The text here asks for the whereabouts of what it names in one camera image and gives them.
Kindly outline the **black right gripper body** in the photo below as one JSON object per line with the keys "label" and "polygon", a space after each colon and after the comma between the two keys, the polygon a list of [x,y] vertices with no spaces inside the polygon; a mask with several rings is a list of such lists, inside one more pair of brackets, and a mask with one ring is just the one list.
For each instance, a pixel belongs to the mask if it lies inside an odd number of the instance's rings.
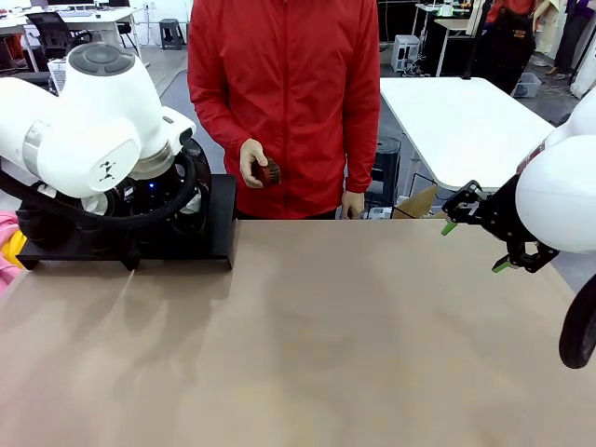
{"label": "black right gripper body", "polygon": [[519,175],[513,175],[498,191],[482,201],[481,226],[502,241],[533,242],[535,236],[522,223],[516,208],[519,179]]}

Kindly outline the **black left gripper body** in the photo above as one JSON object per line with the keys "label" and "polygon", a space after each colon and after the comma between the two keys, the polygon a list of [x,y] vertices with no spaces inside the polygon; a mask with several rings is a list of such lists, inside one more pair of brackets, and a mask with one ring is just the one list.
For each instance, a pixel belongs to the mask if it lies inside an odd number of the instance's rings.
{"label": "black left gripper body", "polygon": [[184,206],[179,195],[183,190],[184,168],[174,163],[155,178],[126,178],[115,188],[115,216],[143,215],[161,208],[178,211]]}

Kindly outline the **person's left hand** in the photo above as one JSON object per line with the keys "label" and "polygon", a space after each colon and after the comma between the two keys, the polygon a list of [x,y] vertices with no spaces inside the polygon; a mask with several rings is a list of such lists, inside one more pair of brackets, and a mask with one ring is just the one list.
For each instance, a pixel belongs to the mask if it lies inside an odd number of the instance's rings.
{"label": "person's left hand", "polygon": [[359,220],[364,212],[365,195],[344,191],[342,197],[341,218],[343,220]]}

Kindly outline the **person's right hand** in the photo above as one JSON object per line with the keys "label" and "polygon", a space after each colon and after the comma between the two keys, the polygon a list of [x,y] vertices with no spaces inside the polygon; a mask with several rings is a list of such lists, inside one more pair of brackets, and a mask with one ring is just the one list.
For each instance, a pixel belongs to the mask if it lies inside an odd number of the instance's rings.
{"label": "person's right hand", "polygon": [[249,188],[263,189],[263,183],[252,175],[254,163],[262,168],[268,166],[262,145],[254,139],[247,139],[242,143],[239,151],[239,172]]}

